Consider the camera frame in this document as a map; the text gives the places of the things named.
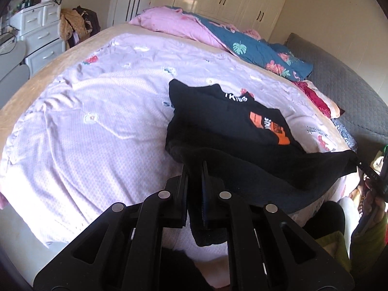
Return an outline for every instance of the light gray floor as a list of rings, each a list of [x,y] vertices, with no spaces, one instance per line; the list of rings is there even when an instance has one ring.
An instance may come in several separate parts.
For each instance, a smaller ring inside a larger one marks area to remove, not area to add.
[[[11,205],[0,210],[0,245],[31,285],[36,274],[65,247],[64,243],[45,247]]]

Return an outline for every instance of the bed sheet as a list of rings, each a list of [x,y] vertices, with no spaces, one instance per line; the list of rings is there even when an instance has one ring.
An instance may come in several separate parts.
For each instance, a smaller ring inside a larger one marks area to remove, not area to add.
[[[281,110],[307,152],[348,149],[331,121],[282,77],[191,40],[124,25],[105,46],[101,40],[111,38],[108,33],[96,40],[92,53],[91,44],[81,44],[82,55],[69,54],[70,67],[59,57],[37,75],[48,77],[29,81],[30,88],[39,84],[39,97],[19,115],[4,147],[0,192],[44,244],[71,241],[112,203],[142,202],[180,174],[181,165],[164,151],[173,78],[190,86],[219,83],[236,95],[253,93],[258,102]],[[134,34],[121,34],[125,30]],[[26,105],[16,97],[6,111],[16,102]],[[356,174],[341,178],[292,218],[303,225],[323,201],[349,194],[357,183]],[[198,261],[227,251],[226,244],[197,247],[189,227],[165,230],[163,244]]]

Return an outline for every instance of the quilted gray cover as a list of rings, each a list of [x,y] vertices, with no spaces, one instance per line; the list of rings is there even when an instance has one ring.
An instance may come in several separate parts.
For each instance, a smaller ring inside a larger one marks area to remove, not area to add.
[[[364,79],[322,48],[293,33],[286,46],[314,65],[308,79],[345,110],[339,120],[356,139],[360,159],[371,162],[388,144],[387,105]]]

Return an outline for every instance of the metal screw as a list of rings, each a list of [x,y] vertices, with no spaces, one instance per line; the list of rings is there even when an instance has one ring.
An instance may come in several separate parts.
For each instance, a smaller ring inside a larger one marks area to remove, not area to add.
[[[167,199],[170,197],[170,193],[167,190],[162,190],[160,193],[158,193],[158,196],[160,199]]]
[[[232,194],[228,191],[222,191],[222,192],[220,192],[220,198],[230,199],[230,198],[232,198]]]
[[[122,203],[115,203],[113,206],[112,206],[112,210],[113,212],[120,212],[120,211],[123,211],[124,209],[124,205]]]
[[[277,212],[277,206],[270,203],[270,204],[265,206],[265,210],[267,210],[269,213],[275,213],[275,212]]]

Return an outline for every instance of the orange logo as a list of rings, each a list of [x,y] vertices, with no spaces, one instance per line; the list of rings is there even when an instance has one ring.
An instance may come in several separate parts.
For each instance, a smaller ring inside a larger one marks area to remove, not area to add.
[[[278,124],[274,123],[271,119],[264,117],[263,118],[251,112],[250,117],[252,123],[259,129],[268,129],[272,131],[279,138],[278,144],[280,146],[287,146],[290,144],[289,138],[286,137],[286,133],[284,132],[283,127],[280,127]]]

